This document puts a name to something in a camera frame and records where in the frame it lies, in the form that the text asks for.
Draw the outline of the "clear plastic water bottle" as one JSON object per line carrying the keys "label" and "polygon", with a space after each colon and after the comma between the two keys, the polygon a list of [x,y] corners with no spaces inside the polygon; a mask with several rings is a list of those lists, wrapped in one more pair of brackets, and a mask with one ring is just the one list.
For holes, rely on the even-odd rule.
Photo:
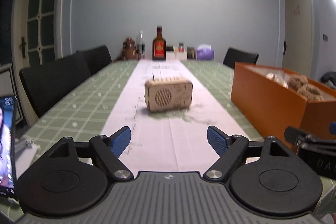
{"label": "clear plastic water bottle", "polygon": [[137,36],[137,50],[139,58],[143,59],[145,57],[145,43],[143,40],[143,31],[139,31],[139,34]]}

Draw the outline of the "brown liquor bottle red label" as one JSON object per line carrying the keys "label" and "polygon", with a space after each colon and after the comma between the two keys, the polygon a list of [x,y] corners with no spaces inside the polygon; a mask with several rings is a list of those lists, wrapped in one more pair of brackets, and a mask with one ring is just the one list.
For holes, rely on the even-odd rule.
{"label": "brown liquor bottle red label", "polygon": [[152,43],[152,59],[154,61],[165,61],[166,40],[162,37],[162,27],[157,27],[157,36]]}

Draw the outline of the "small red label jar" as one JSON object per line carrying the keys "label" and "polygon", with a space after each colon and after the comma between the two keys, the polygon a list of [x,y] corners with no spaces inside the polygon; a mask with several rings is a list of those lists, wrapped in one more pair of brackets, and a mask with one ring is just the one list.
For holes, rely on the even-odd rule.
{"label": "small red label jar", "polygon": [[179,52],[184,52],[185,51],[184,43],[183,42],[179,42],[178,43],[178,51]]}

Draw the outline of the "purple tissue pack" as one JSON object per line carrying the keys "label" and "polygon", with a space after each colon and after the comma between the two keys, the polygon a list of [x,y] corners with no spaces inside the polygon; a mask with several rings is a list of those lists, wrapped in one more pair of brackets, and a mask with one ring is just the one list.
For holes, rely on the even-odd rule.
{"label": "purple tissue pack", "polygon": [[209,44],[201,44],[200,46],[197,47],[196,59],[197,60],[213,60],[214,50]]}

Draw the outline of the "black chair near left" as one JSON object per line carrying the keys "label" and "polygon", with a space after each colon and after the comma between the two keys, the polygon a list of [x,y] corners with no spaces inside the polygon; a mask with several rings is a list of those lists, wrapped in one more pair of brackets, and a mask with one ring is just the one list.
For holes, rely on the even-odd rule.
{"label": "black chair near left", "polygon": [[38,118],[90,76],[85,57],[81,53],[37,67],[24,68],[19,72],[27,98]]}

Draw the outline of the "dark glass jar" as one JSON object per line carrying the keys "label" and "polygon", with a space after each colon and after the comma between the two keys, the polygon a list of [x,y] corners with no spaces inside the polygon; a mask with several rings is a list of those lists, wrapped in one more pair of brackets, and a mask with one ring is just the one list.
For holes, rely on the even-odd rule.
{"label": "dark glass jar", "polygon": [[195,59],[195,48],[194,47],[187,47],[187,58]]}

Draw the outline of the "black chair right side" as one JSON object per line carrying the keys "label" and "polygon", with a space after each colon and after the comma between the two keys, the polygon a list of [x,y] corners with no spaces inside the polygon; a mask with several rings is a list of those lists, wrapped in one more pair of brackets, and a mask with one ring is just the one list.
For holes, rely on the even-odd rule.
{"label": "black chair right side", "polygon": [[250,53],[229,47],[224,57],[223,64],[234,69],[236,63],[256,64],[258,57],[258,53]]}

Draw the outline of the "beige door right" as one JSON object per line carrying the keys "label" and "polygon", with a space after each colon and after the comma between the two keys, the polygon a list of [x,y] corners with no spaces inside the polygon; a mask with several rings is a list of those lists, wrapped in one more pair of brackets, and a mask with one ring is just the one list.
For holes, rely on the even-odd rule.
{"label": "beige door right", "polygon": [[312,0],[285,0],[282,66],[308,76],[313,50]]}

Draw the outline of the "black chair far left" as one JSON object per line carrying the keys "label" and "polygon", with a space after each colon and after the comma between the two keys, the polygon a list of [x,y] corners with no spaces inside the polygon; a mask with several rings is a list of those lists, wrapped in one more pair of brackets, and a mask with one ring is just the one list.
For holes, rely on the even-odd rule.
{"label": "black chair far left", "polygon": [[107,46],[99,46],[83,51],[76,51],[84,56],[91,75],[95,75],[112,62]]}

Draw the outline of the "brown bear figurine jar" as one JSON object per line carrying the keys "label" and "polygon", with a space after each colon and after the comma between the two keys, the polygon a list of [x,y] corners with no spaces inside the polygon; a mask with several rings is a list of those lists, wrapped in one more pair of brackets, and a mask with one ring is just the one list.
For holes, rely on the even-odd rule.
{"label": "brown bear figurine jar", "polygon": [[123,60],[139,60],[141,58],[135,41],[132,38],[126,38],[123,42],[122,59]]}

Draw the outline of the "orange storage box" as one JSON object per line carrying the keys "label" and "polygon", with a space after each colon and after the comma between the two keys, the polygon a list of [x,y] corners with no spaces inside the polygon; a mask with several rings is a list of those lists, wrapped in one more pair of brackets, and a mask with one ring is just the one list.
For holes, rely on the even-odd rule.
{"label": "orange storage box", "polygon": [[236,63],[231,101],[261,136],[273,135],[284,141],[284,131],[293,126],[321,139],[335,139],[329,131],[335,122],[335,90],[313,79],[323,101],[310,101],[295,90],[266,77],[278,73],[288,79],[294,72],[285,68]]}

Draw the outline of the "brown plush braided toy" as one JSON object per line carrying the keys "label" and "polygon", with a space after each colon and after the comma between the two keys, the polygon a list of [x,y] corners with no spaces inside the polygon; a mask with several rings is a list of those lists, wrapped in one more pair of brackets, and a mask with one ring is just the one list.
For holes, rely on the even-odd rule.
{"label": "brown plush braided toy", "polygon": [[318,87],[311,85],[304,75],[290,75],[287,85],[308,101],[323,101],[322,92]]}

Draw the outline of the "wooden radio box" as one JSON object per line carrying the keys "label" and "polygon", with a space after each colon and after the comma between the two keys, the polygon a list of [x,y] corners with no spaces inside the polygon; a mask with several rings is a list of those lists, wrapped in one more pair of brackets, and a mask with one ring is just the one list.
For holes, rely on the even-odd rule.
{"label": "wooden radio box", "polygon": [[153,77],[145,82],[144,89],[151,113],[189,108],[193,98],[193,83],[184,77]]}

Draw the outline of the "white gauze ribbon bundle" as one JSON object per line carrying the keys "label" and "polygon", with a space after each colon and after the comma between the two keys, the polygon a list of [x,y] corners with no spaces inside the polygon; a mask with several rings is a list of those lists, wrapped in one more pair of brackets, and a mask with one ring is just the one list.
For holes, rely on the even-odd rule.
{"label": "white gauze ribbon bundle", "polygon": [[269,70],[266,73],[266,78],[285,87],[288,88],[288,76],[282,70]]}

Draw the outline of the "smartphone with lit screen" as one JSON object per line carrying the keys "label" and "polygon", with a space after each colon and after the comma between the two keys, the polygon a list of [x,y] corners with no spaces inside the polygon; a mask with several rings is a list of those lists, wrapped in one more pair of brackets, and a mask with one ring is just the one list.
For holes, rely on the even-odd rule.
{"label": "smartphone with lit screen", "polygon": [[17,100],[14,95],[1,96],[1,197],[17,198],[14,159],[14,128]]}

